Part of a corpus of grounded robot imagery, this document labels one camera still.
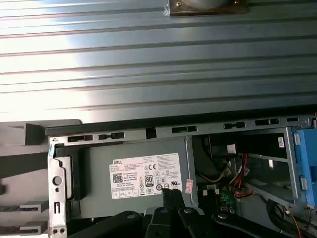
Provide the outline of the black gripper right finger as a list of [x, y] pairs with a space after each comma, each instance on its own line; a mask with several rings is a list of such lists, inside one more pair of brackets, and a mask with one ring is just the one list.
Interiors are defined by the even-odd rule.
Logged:
[[289, 238], [289, 235], [228, 213], [211, 217], [185, 206], [182, 192], [172, 190], [172, 199], [178, 216], [191, 238]]

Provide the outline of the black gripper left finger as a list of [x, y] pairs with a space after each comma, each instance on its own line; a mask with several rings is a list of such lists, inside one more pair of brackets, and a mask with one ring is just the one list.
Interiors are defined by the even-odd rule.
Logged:
[[154, 210], [151, 222], [144, 228], [143, 216], [123, 211], [82, 229], [73, 238], [169, 238], [172, 234], [175, 190], [162, 190], [163, 206]]

